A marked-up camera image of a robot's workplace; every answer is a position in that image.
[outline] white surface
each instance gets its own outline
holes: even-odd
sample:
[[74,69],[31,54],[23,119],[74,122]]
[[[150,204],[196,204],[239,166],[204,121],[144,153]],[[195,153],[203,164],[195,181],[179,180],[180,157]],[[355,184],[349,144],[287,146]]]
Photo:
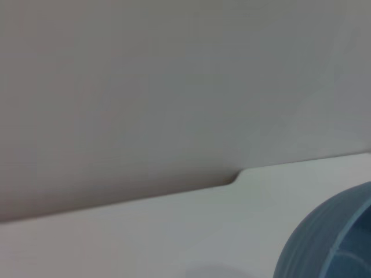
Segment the white surface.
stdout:
[[0,221],[370,148],[370,10],[0,0]]
[[0,226],[2,278],[270,278],[297,224],[371,180],[369,154],[245,170],[231,185]]

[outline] white wall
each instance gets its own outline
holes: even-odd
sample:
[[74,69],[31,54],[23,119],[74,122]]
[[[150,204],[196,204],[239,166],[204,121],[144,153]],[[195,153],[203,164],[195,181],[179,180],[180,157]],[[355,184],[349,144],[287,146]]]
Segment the white wall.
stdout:
[[369,1],[0,7],[0,220],[369,148]]

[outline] blue plastic container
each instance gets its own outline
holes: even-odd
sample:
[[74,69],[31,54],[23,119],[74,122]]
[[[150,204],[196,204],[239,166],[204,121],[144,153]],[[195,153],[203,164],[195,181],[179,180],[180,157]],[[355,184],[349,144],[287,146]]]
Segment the blue plastic container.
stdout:
[[330,198],[295,229],[274,278],[370,278],[371,182]]

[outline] blue lid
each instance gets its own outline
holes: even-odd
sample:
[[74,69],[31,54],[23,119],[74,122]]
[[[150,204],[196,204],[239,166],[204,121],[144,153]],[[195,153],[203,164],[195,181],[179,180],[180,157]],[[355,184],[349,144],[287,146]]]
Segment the blue lid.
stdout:
[[295,229],[274,278],[371,277],[371,182],[330,198]]

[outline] white table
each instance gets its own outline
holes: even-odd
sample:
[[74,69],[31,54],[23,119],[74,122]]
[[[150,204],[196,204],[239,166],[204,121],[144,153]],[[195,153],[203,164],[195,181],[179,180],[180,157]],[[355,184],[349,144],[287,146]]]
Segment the white table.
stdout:
[[248,169],[231,185],[0,226],[1,278],[272,277],[297,224],[371,180],[371,155]]

